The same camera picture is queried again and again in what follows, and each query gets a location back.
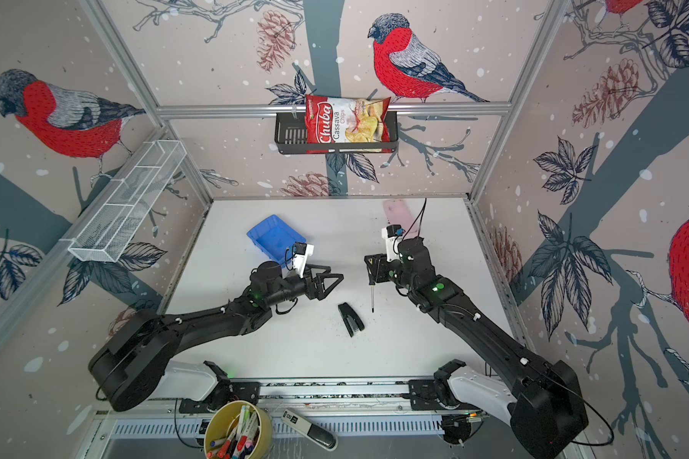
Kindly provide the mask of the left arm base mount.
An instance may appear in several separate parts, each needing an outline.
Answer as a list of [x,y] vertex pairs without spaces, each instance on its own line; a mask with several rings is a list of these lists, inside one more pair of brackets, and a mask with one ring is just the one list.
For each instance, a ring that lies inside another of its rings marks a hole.
[[214,413],[231,402],[245,401],[256,405],[260,398],[260,382],[221,382],[202,401],[183,399],[178,411],[181,414]]

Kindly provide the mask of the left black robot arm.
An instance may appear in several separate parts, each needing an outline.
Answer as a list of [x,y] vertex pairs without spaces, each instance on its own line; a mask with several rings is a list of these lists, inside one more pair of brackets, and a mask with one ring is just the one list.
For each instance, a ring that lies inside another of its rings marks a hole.
[[251,271],[242,294],[222,306],[179,315],[136,313],[95,354],[88,370],[111,407],[128,411],[151,396],[177,354],[255,332],[282,313],[279,304],[301,296],[324,300],[343,280],[328,266],[306,266],[302,275],[284,277],[279,264],[264,262]]

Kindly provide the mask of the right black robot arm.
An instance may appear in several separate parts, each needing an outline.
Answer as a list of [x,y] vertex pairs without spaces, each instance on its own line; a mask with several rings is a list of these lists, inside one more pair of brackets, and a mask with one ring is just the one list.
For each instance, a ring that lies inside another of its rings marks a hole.
[[364,258],[369,283],[391,282],[424,314],[464,340],[499,376],[499,383],[453,360],[434,373],[446,407],[474,405],[511,427],[534,458],[555,458],[589,424],[576,373],[549,363],[495,325],[448,277],[436,272],[422,238],[400,243],[398,254]]

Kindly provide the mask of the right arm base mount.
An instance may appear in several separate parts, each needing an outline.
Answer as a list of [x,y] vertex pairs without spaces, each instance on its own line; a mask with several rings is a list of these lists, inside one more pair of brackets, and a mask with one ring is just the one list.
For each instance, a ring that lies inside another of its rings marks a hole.
[[459,411],[482,413],[482,409],[463,402],[458,402],[441,382],[434,379],[408,380],[406,398],[412,411]]

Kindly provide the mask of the black yellow handled screwdriver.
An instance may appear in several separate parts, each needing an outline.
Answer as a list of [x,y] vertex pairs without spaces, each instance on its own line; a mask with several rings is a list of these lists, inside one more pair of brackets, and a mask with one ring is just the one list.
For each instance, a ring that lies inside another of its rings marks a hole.
[[[376,273],[377,277],[377,263],[373,266],[373,271]],[[369,288],[371,289],[371,313],[374,313],[375,310],[375,284],[369,284]]]

